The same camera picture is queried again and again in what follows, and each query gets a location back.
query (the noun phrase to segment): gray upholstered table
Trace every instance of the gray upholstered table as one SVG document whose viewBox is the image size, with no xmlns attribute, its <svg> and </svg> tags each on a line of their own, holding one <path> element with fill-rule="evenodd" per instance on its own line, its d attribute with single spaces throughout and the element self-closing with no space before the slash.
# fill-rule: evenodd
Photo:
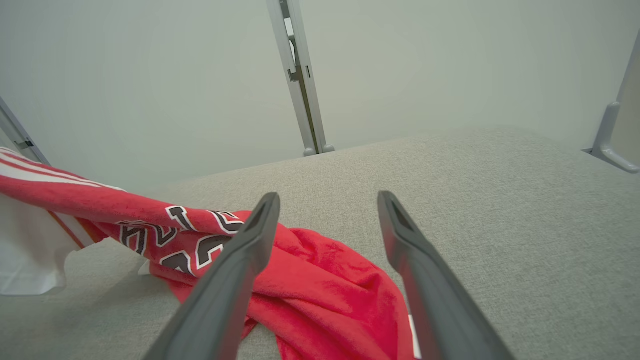
<svg viewBox="0 0 640 360">
<path fill-rule="evenodd" d="M 511 129 L 418 136 L 246 168 L 145 194 L 250 209 L 342 241 L 386 270 L 378 190 L 394 192 L 521 359 L 640 356 L 640 177 Z M 72 254 L 68 288 L 1 298 L 3 359 L 136 359 L 178 307 L 143 259 L 103 242 Z M 240 359 L 279 359 L 258 327 Z"/>
</svg>

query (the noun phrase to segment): gray metal frame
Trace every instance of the gray metal frame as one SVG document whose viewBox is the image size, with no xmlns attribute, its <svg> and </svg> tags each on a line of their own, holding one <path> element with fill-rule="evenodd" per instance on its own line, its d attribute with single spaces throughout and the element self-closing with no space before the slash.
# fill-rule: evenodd
<svg viewBox="0 0 640 360">
<path fill-rule="evenodd" d="M 8 123 L 0 120 L 0 129 L 14 142 L 18 149 L 20 149 L 20 152 L 32 160 L 51 165 L 1 96 L 0 110 L 6 115 L 8 120 Z"/>
<path fill-rule="evenodd" d="M 624 79 L 622 80 L 620 91 L 618 92 L 618 98 L 615 102 L 612 102 L 607 106 L 607 109 L 604 112 L 604 117 L 602 118 L 602 123 L 600 124 L 600 129 L 596 135 L 596 140 L 593 142 L 593 150 L 591 151 L 591 155 L 596 158 L 606 161 L 631 174 L 637 174 L 640 172 L 640 167 L 625 160 L 622 156 L 616 153 L 611 145 L 611 135 L 613 134 L 613 129 L 616 127 L 616 120 L 618 119 L 618 113 L 620 112 L 621 106 L 620 102 L 622 101 L 622 95 L 629 79 L 629 72 L 637 56 L 640 56 L 640 31 L 638 31 L 636 43 L 633 51 L 631 52 L 631 58 L 629 59 L 627 71 Z"/>
<path fill-rule="evenodd" d="M 333 151 L 335 150 L 333 145 L 327 144 L 324 137 L 316 82 L 313 77 L 300 4 L 298 0 L 267 0 L 267 7 L 280 51 L 282 67 L 289 82 L 289 91 L 296 110 L 300 133 L 305 144 L 304 155 Z M 291 20 L 293 34 L 287 33 L 285 19 Z"/>
</svg>

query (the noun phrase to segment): red jersey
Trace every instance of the red jersey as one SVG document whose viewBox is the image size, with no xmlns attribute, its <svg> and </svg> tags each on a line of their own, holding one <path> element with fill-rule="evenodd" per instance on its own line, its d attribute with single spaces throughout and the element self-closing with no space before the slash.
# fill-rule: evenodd
<svg viewBox="0 0 640 360">
<path fill-rule="evenodd" d="M 64 247 L 57 238 L 64 236 L 65 251 L 72 251 L 111 237 L 148 258 L 151 273 L 181 302 L 250 214 L 148 199 L 4 148 L 0 209 L 14 214 L 0 230 L 14 239 L 11 246 Z M 28 229 L 40 225 L 51 228 L 46 238 Z M 11 288 L 9 278 L 35 278 L 11 266 L 0 261 L 0 290 Z M 243 337 L 258 322 L 276 334 L 286 360 L 413 359 L 407 308 L 393 281 L 346 245 L 305 229 L 278 225 L 269 265 L 253 285 Z"/>
</svg>

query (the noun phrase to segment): white stripe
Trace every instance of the white stripe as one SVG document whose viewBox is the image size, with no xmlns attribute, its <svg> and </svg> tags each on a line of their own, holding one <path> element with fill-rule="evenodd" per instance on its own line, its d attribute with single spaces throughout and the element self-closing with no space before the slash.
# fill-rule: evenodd
<svg viewBox="0 0 640 360">
<path fill-rule="evenodd" d="M 30 162 L 32 162 L 32 163 L 40 164 L 39 162 L 37 162 L 37 161 L 33 161 L 33 160 L 31 160 L 31 159 L 29 159 L 29 158 L 25 157 L 24 155 L 19 154 L 18 152 L 15 152 L 15 151 L 13 151 L 13 150 L 11 150 L 11 149 L 7 148 L 7 147 L 0 147 L 0 152 L 2 152 L 2 153 L 4 153 L 4 154 L 12 154 L 12 155 L 16 155 L 16 156 L 18 156 L 19 158 L 25 159 L 25 160 L 30 161 Z"/>
<path fill-rule="evenodd" d="M 9 152 L 11 152 L 11 154 L 13 154 L 13 155 L 18 155 L 18 154 L 15 154 L 13 151 L 11 151 L 11 150 L 7 149 L 6 147 L 0 147 L 0 158 L 1 158 L 2 160 L 4 160 L 4 161 L 9 162 L 9 163 L 12 163 L 12 164 L 15 164 L 15 165 L 18 165 L 18 166 L 24 167 L 24 168 L 28 168 L 28 169 L 30 169 L 30 170 L 36 170 L 36 171 L 45 172 L 45 173 L 47 173 L 47 174 L 51 174 L 51 175 L 62 176 L 62 177 L 64 177 L 65 179 L 69 179 L 69 180 L 72 180 L 72 181 L 79 181 L 79 182 L 81 182 L 81 183 L 85 183 L 85 184 L 88 184 L 88 185 L 90 185 L 90 186 L 94 186 L 94 187 L 102 187 L 102 186 L 103 186 L 103 187 L 110 188 L 110 189 L 114 189 L 114 190 L 124 191 L 124 190 L 122 190 L 121 188 L 116 188 L 116 187 L 114 187 L 114 186 L 109 186 L 109 185 L 104 185 L 104 184 L 96 183 L 95 181 L 86 180 L 86 179 L 81 179 L 81 178 L 76 177 L 76 176 L 72 176 L 72 175 L 68 175 L 68 174 L 64 174 L 64 173 L 55 172 L 55 171 L 53 171 L 53 170 L 49 170 L 49 169 L 46 169 L 46 168 L 41 168 L 41 167 L 34 166 L 34 165 L 31 165 L 31 164 L 28 164 L 28 163 L 25 163 L 25 162 L 21 162 L 21 161 L 19 161 L 19 160 L 16 160 L 16 159 L 14 159 L 14 158 L 10 157 L 10 156 L 6 156 L 6 152 L 3 152 L 3 150 L 8 150 L 8 151 L 9 151 Z M 9 167 L 9 168 L 14 169 L 13 167 L 11 167 L 11 166 L 9 166 L 9 165 L 6 165 L 6 164 L 2 164 L 2 163 L 0 163 L 0 174 L 2 174 L 2 173 L 3 173 L 3 168 L 4 168 L 4 167 Z M 48 181 L 48 182 L 50 182 L 50 183 L 60 183 L 61 181 Z"/>
<path fill-rule="evenodd" d="M 80 243 L 82 243 L 84 247 L 94 244 L 93 240 L 91 239 L 91 236 L 89 236 L 86 230 L 84 230 L 84 227 L 80 225 L 80 223 L 78 222 L 78 220 L 76 220 L 76 218 L 66 214 L 60 214 L 60 213 L 55 213 L 55 214 L 58 216 L 58 218 L 60 218 L 60 220 L 62 220 L 63 223 L 65 223 L 65 225 L 78 238 L 78 240 L 80 240 Z"/>
<path fill-rule="evenodd" d="M 416 334 L 415 332 L 415 325 L 413 324 L 413 316 L 411 315 L 409 315 L 409 325 L 411 325 L 411 334 L 413 335 L 413 356 L 416 359 L 422 359 L 420 344 L 418 344 L 418 334 Z"/>
<path fill-rule="evenodd" d="M 0 164 L 0 176 L 10 177 L 16 180 L 32 181 L 34 183 L 63 183 L 63 184 L 76 184 L 91 186 L 94 188 L 100 188 L 99 185 L 82 183 L 71 179 L 65 179 L 62 177 L 54 177 L 43 174 L 36 174 L 34 172 L 28 172 L 19 168 L 11 167 L 5 164 Z"/>
</svg>

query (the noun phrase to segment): white fabric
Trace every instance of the white fabric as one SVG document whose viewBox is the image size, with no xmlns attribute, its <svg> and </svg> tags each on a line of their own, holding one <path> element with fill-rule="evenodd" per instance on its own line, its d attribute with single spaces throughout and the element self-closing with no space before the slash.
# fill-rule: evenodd
<svg viewBox="0 0 640 360">
<path fill-rule="evenodd" d="M 413 357 L 422 359 L 422 352 L 420 351 L 420 344 L 418 344 L 418 335 L 415 333 L 412 315 L 409 315 L 409 325 L 411 325 L 411 334 L 413 335 Z"/>
<path fill-rule="evenodd" d="M 0 164 L 0 174 L 2 176 L 27 181 L 78 184 L 92 186 L 95 188 L 112 188 L 124 191 L 121 188 L 115 188 L 113 186 L 96 183 L 95 181 L 86 180 L 75 175 L 49 170 L 43 167 L 41 163 L 29 160 L 21 154 L 7 149 L 6 147 L 0 147 L 0 159 L 6 161 L 7 163 L 18 166 L 12 167 L 5 164 Z"/>
<path fill-rule="evenodd" d="M 63 288 L 65 259 L 80 247 L 45 209 L 0 194 L 0 213 L 0 295 Z"/>
<path fill-rule="evenodd" d="M 150 265 L 149 260 L 145 261 L 145 263 L 140 267 L 140 270 L 138 270 L 138 275 L 151 275 L 151 269 L 149 268 Z"/>
</svg>

